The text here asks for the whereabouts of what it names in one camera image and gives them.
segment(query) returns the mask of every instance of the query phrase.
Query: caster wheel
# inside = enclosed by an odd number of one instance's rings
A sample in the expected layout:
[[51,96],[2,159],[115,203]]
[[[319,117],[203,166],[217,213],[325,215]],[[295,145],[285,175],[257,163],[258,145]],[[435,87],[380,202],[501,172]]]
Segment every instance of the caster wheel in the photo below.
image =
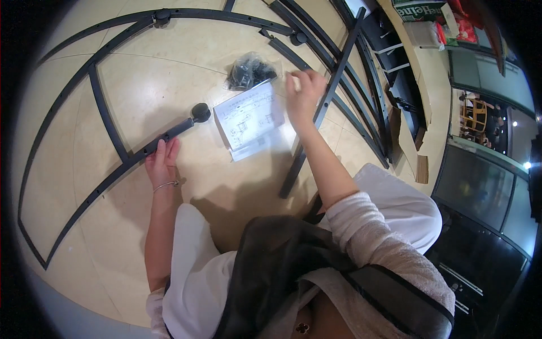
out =
[[298,32],[290,36],[292,45],[299,46],[307,42],[307,36],[304,33]]
[[156,11],[156,14],[154,15],[154,19],[156,20],[156,23],[154,23],[154,27],[156,28],[165,27],[171,20],[171,10],[160,9]]
[[206,103],[199,103],[192,108],[195,123],[204,123],[211,117],[211,110]]

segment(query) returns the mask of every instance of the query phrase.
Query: right hand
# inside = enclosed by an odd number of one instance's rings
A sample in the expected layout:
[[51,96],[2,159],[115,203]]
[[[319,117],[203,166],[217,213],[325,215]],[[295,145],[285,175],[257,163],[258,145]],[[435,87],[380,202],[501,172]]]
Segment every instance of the right hand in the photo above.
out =
[[[301,90],[295,89],[294,78],[299,79]],[[286,111],[297,134],[314,126],[312,121],[318,100],[324,94],[326,79],[318,72],[308,69],[286,74]]]

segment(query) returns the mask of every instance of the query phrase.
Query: chair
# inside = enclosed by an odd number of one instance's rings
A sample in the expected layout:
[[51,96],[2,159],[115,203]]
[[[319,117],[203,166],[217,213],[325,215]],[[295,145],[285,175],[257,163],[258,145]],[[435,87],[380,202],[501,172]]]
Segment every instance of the chair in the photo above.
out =
[[[472,103],[472,107],[467,105],[469,101]],[[461,122],[463,128],[474,132],[485,132],[487,123],[486,103],[478,99],[465,98],[461,117],[463,118]]]

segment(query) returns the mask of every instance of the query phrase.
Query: bracelet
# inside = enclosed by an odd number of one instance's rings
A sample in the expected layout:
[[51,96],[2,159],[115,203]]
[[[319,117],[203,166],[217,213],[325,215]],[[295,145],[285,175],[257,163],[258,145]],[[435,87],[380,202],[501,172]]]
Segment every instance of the bracelet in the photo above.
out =
[[164,187],[164,186],[167,186],[167,185],[173,185],[173,187],[176,187],[176,186],[179,186],[179,181],[178,181],[178,180],[175,180],[175,181],[166,182],[165,184],[161,184],[160,186],[158,186],[157,188],[155,188],[154,191],[152,191],[152,192],[154,193],[154,192],[156,192],[159,188]]

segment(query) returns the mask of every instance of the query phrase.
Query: left hand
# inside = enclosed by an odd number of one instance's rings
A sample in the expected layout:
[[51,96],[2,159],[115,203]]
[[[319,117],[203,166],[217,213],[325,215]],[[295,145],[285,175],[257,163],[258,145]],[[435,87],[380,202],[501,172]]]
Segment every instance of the left hand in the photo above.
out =
[[176,180],[176,160],[179,149],[179,139],[173,138],[167,143],[160,139],[156,152],[145,158],[145,169],[153,190],[162,184]]

